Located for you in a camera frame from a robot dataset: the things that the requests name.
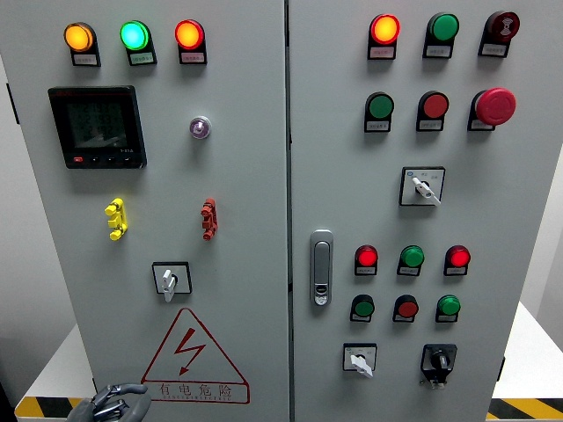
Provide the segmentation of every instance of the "white wall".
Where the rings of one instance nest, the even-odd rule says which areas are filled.
[[[6,82],[0,58],[0,382],[15,406],[76,321]]]

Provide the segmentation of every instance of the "yellow black hazard stripe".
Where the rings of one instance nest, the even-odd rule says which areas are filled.
[[[66,418],[82,398],[24,397],[16,408],[19,418]]]
[[[486,420],[563,420],[563,398],[494,398]]]

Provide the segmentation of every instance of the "emergency stop button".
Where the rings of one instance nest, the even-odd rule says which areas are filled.
[[[494,130],[510,120],[516,110],[516,97],[506,88],[492,88],[475,96],[468,130]]]

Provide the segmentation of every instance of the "small round indicator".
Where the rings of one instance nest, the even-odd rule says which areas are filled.
[[[186,50],[193,50],[205,39],[203,28],[195,20],[183,20],[176,25],[176,41]]]
[[[412,318],[419,312],[416,302],[405,302],[398,307],[398,314],[403,318]]]
[[[465,246],[458,244],[448,249],[446,259],[456,268],[467,266],[472,256]]]
[[[424,252],[420,246],[407,246],[401,252],[401,261],[410,268],[419,267],[424,262]]]
[[[372,302],[368,301],[358,302],[354,307],[354,312],[359,317],[369,317],[373,314],[374,310],[376,310],[376,307]]]
[[[392,112],[395,105],[387,94],[377,94],[369,102],[369,113],[376,119],[384,119]]]
[[[497,11],[485,24],[486,31],[498,42],[509,42],[520,29],[520,19],[513,11]]]
[[[476,101],[475,113],[483,123],[498,126],[510,120],[516,110],[516,97],[506,88],[492,88]]]
[[[392,44],[397,40],[401,25],[393,15],[379,15],[371,22],[371,38],[379,44]]]
[[[436,91],[430,91],[422,96],[422,109],[430,119],[442,117],[450,108],[448,97]]]
[[[94,43],[94,31],[87,24],[76,22],[65,28],[64,41],[72,51],[82,53],[89,50]]]
[[[149,28],[138,20],[123,24],[120,34],[121,41],[130,50],[142,50],[149,44]]]
[[[461,309],[461,303],[454,295],[446,295],[438,301],[438,309],[444,315],[456,315]]]
[[[428,28],[437,40],[449,41],[459,32],[459,20],[457,20],[456,15],[438,13],[430,19]]]
[[[361,266],[374,266],[377,262],[377,250],[373,246],[365,244],[355,252],[355,258]]]

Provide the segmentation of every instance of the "green indicator light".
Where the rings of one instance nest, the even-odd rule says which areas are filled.
[[[355,305],[355,313],[360,317],[369,317],[374,310],[374,306],[369,302],[360,302]]]
[[[459,31],[459,21],[454,15],[442,14],[433,19],[430,32],[440,41],[454,38]]]
[[[378,95],[369,103],[369,112],[376,119],[383,119],[393,111],[393,102],[386,95]]]
[[[401,260],[406,266],[416,268],[424,262],[424,252],[419,246],[407,246],[401,252]]]
[[[444,315],[456,315],[456,313],[461,309],[461,304],[459,303],[459,299],[457,299],[454,295],[448,295],[440,299],[438,302],[438,309]]]
[[[121,27],[121,41],[130,50],[142,50],[149,44],[149,29],[137,20],[132,20]]]

